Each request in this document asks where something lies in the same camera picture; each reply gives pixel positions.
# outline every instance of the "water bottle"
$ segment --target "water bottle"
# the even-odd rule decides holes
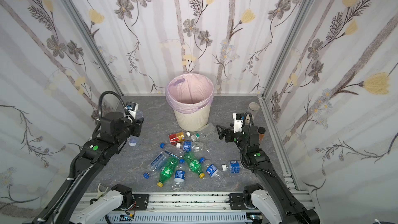
[[[208,123],[204,127],[201,127],[198,132],[191,136],[192,141],[197,141],[201,138],[205,138],[208,135],[212,134],[215,131],[215,128],[212,123]]]
[[[163,187],[164,182],[166,182],[170,177],[172,177],[172,174],[177,164],[178,164],[177,158],[169,157],[167,162],[164,164],[163,169],[160,171],[160,177],[157,186]]]
[[[177,143],[177,148],[182,149],[185,152],[200,152],[203,150],[202,142],[192,142],[192,141],[184,141],[182,143]]]
[[[182,190],[185,186],[184,159],[180,159],[174,173],[173,190]]]
[[[211,161],[206,160],[202,157],[199,162],[205,166],[206,172],[211,178],[222,178],[222,171],[217,169],[217,167]]]
[[[147,168],[149,169],[149,172],[144,173],[143,176],[148,179],[152,172],[160,171],[166,163],[167,158],[169,158],[169,156],[167,156],[164,151],[160,152],[159,155],[157,155],[156,158],[148,164]]]
[[[188,163],[189,169],[195,174],[199,175],[199,178],[205,177],[200,162],[196,159],[193,152],[186,152],[184,156],[185,161]]]
[[[181,149],[178,149],[174,145],[161,143],[160,147],[162,149],[164,149],[164,152],[166,152],[170,156],[176,157],[178,159],[181,159],[182,157],[184,157],[184,151],[182,151]]]
[[[183,142],[187,137],[190,137],[190,132],[177,132],[169,135],[170,143],[176,145],[176,143]]]
[[[137,148],[137,147],[139,147],[141,145],[140,137],[136,137],[136,136],[131,135],[127,139],[127,141],[129,142],[129,145],[133,146],[134,148]]]
[[[222,165],[222,171],[229,171],[230,173],[239,173],[240,169],[243,168],[240,161],[232,160],[227,164]]]

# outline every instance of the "black bottle cap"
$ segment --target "black bottle cap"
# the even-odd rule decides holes
[[[258,128],[258,133],[264,134],[265,132],[266,132],[266,129],[264,127]]]

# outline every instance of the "marble floor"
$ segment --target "marble floor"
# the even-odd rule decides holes
[[[172,191],[171,183],[165,182],[162,188],[156,185],[159,174],[151,175],[145,179],[142,175],[147,172],[147,165],[162,150],[160,143],[169,142],[168,135],[180,132],[174,116],[173,109],[169,106],[165,96],[124,96],[126,101],[139,104],[139,110],[144,113],[145,121],[141,131],[141,145],[131,147],[128,144],[120,154],[114,155],[106,167],[97,175],[87,192],[96,192],[98,183],[114,186],[121,183],[132,188],[133,192],[169,192]],[[257,102],[256,96],[215,96],[210,109],[209,122],[228,127],[234,112],[246,112],[250,102]],[[275,148],[264,120],[262,112],[258,112],[254,119],[255,125],[266,128],[266,135],[260,143],[261,148],[270,157],[276,173],[282,177],[283,173],[279,164]],[[197,157],[211,160],[217,167],[230,160],[239,160],[239,150],[234,143],[219,140],[217,131],[203,140],[204,149]],[[223,178],[216,180],[208,175],[200,179],[196,174],[189,172],[186,167],[185,192],[232,192],[242,191],[247,185],[260,183],[260,180],[247,169],[242,169],[238,174],[223,173]]]

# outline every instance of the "white trash can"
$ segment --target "white trash can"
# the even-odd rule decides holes
[[[196,132],[207,124],[214,86],[206,76],[196,73],[177,76],[166,87],[165,94],[182,129]]]

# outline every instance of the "floral wallpaper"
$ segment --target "floral wallpaper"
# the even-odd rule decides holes
[[[22,223],[67,177],[112,87],[60,0],[0,5],[0,219]],[[106,100],[109,112],[117,99]]]
[[[261,94],[302,0],[72,0],[123,92],[182,73]]]
[[[396,0],[315,0],[266,95],[322,223],[398,220],[397,25]]]

